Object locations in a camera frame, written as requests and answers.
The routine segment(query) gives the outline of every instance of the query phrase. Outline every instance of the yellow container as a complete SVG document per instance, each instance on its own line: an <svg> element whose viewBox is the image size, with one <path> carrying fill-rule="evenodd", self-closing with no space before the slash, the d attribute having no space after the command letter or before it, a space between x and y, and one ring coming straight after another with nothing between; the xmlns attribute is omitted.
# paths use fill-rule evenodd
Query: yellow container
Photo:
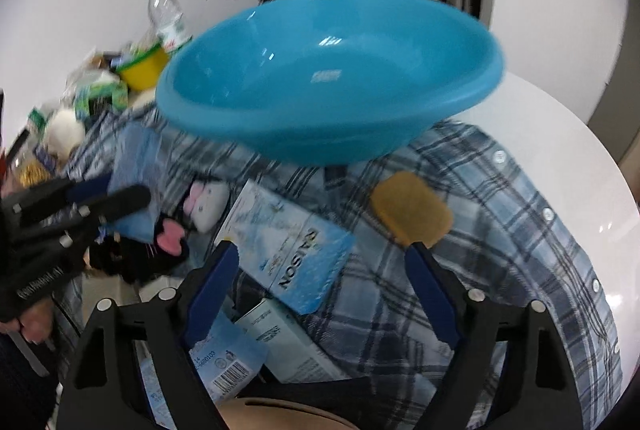
<svg viewBox="0 0 640 430"><path fill-rule="evenodd" d="M120 78L134 91L146 91L156 86L169 55L158 42L149 51L139 54L131 62L118 67Z"/></svg>

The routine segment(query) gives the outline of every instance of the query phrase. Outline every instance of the pink bow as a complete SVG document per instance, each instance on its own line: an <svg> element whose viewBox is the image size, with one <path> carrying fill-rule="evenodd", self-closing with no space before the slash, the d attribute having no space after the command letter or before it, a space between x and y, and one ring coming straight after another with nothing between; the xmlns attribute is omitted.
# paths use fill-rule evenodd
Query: pink bow
<svg viewBox="0 0 640 430"><path fill-rule="evenodd" d="M191 215L191 212L193 212L193 209L196 206L196 201L198 200L198 197L200 197L203 192L204 192L204 183L202 181L194 181L193 185L191 185L189 197L187 197L184 200L184 205L182 206L184 213L186 213L187 215Z"/></svg>
<svg viewBox="0 0 640 430"><path fill-rule="evenodd" d="M180 241L185 236L184 228L172 219L162 221L163 232L156 237L156 244L169 255L180 257L182 245Z"/></svg>

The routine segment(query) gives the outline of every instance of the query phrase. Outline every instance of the clear water bottle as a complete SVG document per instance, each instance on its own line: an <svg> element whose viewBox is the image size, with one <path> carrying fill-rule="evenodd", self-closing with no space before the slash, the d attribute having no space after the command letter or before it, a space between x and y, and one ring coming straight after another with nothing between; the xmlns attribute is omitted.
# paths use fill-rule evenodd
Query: clear water bottle
<svg viewBox="0 0 640 430"><path fill-rule="evenodd" d="M167 53L175 53L191 40L191 35L184 26L178 0L149 0L148 11L149 19Z"/></svg>

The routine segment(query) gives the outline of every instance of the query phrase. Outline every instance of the human hand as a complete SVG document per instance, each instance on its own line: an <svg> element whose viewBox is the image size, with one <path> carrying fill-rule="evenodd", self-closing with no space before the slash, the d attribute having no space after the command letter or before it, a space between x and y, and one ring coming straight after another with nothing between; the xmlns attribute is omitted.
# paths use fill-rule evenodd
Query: human hand
<svg viewBox="0 0 640 430"><path fill-rule="evenodd" d="M0 322L0 333L22 332L24 339L33 344L43 343L52 330L53 301L50 298L40 300L16 320L6 324Z"/></svg>

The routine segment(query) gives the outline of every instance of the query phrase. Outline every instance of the orange sponge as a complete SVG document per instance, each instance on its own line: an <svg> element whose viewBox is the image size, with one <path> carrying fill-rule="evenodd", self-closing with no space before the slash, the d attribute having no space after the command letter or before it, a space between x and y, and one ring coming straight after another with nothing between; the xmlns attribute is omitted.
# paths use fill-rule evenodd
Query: orange sponge
<svg viewBox="0 0 640 430"><path fill-rule="evenodd" d="M374 188L371 207L399 244L433 247L453 226L453 213L411 172L398 172Z"/></svg>

